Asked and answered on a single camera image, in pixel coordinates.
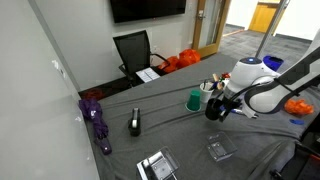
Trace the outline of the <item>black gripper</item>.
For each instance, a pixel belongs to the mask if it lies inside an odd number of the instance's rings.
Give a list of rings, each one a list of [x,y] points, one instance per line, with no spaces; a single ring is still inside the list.
[[[223,122],[232,109],[238,109],[242,105],[241,99],[236,98],[235,100],[223,98],[222,104],[219,106],[219,121]]]

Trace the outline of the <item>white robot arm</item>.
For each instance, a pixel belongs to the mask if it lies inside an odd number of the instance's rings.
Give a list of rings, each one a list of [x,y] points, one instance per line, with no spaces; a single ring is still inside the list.
[[[259,58],[242,58],[234,66],[223,89],[223,109],[218,119],[224,121],[243,94],[242,112],[252,118],[256,113],[273,114],[285,102],[320,80],[320,30],[305,54],[283,73],[273,71]]]

